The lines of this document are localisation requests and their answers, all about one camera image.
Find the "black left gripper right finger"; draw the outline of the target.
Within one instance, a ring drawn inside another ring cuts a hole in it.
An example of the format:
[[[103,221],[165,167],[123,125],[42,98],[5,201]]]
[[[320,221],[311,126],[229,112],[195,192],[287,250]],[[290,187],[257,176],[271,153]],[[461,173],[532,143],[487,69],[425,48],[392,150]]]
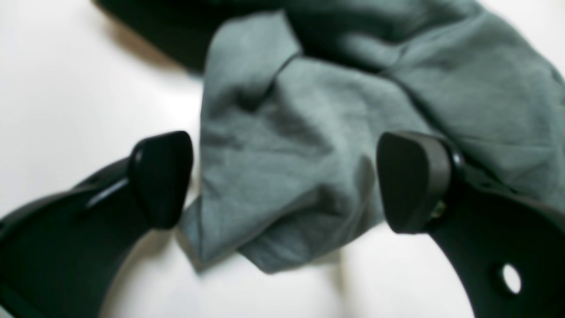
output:
[[[376,151],[384,215],[428,234],[477,318],[562,318],[564,215],[516,194],[443,138],[386,132]]]

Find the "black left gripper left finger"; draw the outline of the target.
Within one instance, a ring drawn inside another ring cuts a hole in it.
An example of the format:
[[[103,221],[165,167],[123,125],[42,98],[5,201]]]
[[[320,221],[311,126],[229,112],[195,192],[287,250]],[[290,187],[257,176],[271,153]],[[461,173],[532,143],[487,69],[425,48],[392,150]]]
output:
[[[1,316],[96,318],[136,243],[178,223],[192,163],[186,132],[149,137],[72,189],[2,218]]]

